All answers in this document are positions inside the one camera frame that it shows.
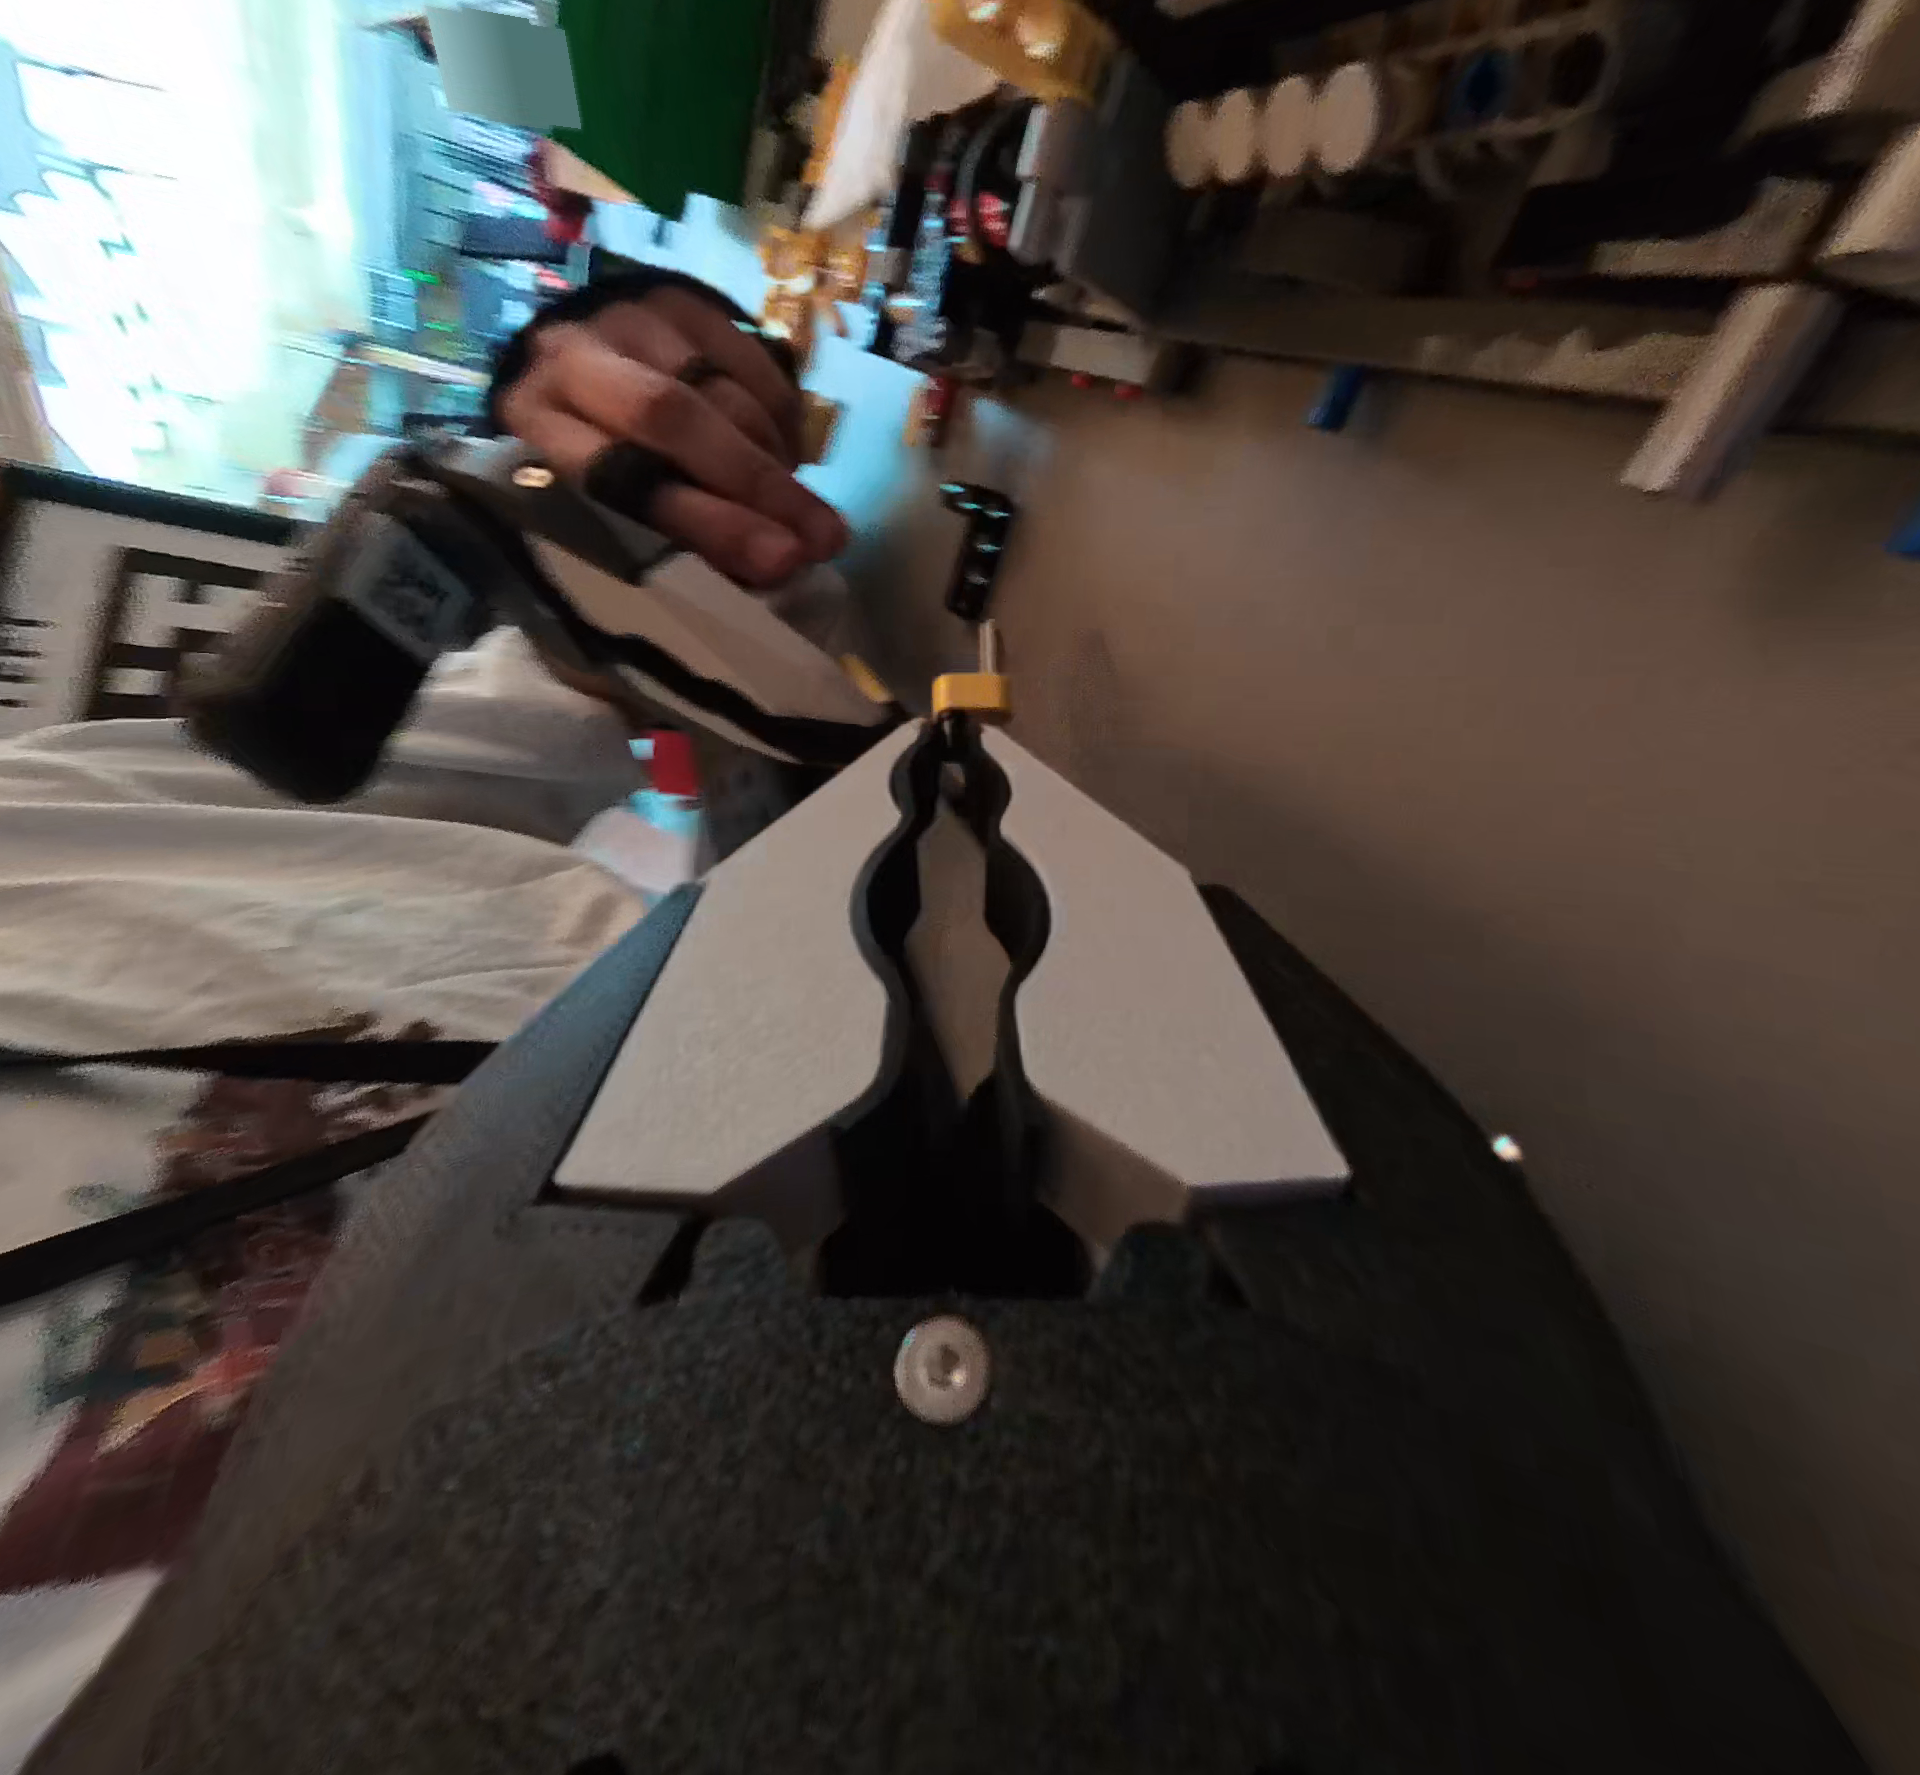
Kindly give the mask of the lego car chassis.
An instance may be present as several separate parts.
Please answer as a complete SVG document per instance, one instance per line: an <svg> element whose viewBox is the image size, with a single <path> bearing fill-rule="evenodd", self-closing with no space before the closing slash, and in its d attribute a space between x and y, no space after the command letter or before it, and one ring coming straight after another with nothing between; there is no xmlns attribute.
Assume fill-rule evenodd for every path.
<svg viewBox="0 0 1920 1775"><path fill-rule="evenodd" d="M1912 442L1912 0L926 0L990 77L804 230L849 62L750 153L767 319L959 388L1211 356L1641 401L1713 496L1772 429Z"/></svg>

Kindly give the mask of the white printed sign board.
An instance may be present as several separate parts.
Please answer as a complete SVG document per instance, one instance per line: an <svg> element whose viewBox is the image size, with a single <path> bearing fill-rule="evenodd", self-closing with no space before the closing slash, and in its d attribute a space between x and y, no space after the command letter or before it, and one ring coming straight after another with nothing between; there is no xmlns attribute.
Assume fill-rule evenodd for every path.
<svg viewBox="0 0 1920 1775"><path fill-rule="evenodd" d="M111 487L0 472L0 736L166 720L177 665L217 648L288 560L298 524Z"/></svg>

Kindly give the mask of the person's left hand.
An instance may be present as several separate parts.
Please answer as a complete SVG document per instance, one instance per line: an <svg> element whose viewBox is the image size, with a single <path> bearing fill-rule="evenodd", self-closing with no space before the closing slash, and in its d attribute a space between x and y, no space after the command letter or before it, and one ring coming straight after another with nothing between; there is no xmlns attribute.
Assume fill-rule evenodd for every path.
<svg viewBox="0 0 1920 1775"><path fill-rule="evenodd" d="M839 560L839 509L802 487L804 395L740 310L677 277L556 302L496 358L489 425L562 482L608 470L634 518L740 589Z"/></svg>

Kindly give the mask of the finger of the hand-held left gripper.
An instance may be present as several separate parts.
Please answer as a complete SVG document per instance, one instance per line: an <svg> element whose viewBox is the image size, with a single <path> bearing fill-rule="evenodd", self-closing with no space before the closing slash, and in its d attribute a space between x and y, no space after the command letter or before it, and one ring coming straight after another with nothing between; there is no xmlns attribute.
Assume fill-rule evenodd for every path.
<svg viewBox="0 0 1920 1775"><path fill-rule="evenodd" d="M569 608L523 623L523 638L562 681L574 681L589 699L630 720L719 736L784 766L842 772L904 728L904 708L869 703L849 678L839 681L860 713L779 713L740 681L683 665L659 638L605 634Z"/></svg>
<svg viewBox="0 0 1920 1775"><path fill-rule="evenodd" d="M643 581L621 581L584 556L545 556L539 567L589 625L659 638L779 713L860 713L839 681L839 654L860 654L860 605L839 567L812 567L767 595L732 589L696 556L669 556Z"/></svg>

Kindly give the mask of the person in white T-shirt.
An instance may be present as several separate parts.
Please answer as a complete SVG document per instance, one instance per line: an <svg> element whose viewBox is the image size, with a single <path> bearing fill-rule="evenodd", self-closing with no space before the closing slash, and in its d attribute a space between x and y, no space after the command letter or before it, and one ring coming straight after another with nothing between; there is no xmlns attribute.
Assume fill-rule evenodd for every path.
<svg viewBox="0 0 1920 1775"><path fill-rule="evenodd" d="M574 832L643 784L523 638L448 661L378 779L293 807L166 720L5 739L0 1032L22 1050L513 1041L643 898ZM5 1301L0 1756L22 1772L197 1536L353 1186Z"/></svg>

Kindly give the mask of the black angled lego piece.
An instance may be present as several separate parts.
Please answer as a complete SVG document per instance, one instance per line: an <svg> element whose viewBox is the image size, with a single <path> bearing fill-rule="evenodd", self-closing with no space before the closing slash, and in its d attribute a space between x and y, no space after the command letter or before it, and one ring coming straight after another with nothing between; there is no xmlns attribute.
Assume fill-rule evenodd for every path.
<svg viewBox="0 0 1920 1775"><path fill-rule="evenodd" d="M943 509L960 524L953 577L946 577L946 608L969 625L990 623L997 605L997 577L1006 567L1010 530L1024 509L1002 489L985 487L943 487Z"/></svg>

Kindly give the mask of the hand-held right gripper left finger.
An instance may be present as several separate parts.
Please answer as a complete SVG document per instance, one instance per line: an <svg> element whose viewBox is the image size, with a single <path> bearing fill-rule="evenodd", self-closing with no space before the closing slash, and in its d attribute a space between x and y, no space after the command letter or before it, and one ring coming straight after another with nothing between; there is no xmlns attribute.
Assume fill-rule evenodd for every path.
<svg viewBox="0 0 1920 1775"><path fill-rule="evenodd" d="M935 1272L935 1044L907 970L930 815L935 728L907 720L706 873L549 1201L754 1220L839 1291Z"/></svg>

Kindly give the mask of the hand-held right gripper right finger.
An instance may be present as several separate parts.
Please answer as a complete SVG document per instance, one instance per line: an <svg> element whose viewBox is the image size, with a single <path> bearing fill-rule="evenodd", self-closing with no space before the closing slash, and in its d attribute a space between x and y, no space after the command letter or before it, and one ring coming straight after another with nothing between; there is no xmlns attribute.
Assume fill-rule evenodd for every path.
<svg viewBox="0 0 1920 1775"><path fill-rule="evenodd" d="M1016 1192L1091 1267L1131 1231L1346 1196L1354 1164L1189 873L1006 728L969 784Z"/></svg>

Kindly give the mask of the yellow lego connector grey axle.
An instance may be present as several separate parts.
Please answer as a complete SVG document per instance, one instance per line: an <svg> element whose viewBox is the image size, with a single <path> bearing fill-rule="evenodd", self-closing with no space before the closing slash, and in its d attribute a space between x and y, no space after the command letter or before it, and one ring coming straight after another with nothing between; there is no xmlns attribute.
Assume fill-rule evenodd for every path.
<svg viewBox="0 0 1920 1775"><path fill-rule="evenodd" d="M990 617L979 623L973 669L935 678L930 720L973 720L990 728L1010 720L1010 678Z"/></svg>

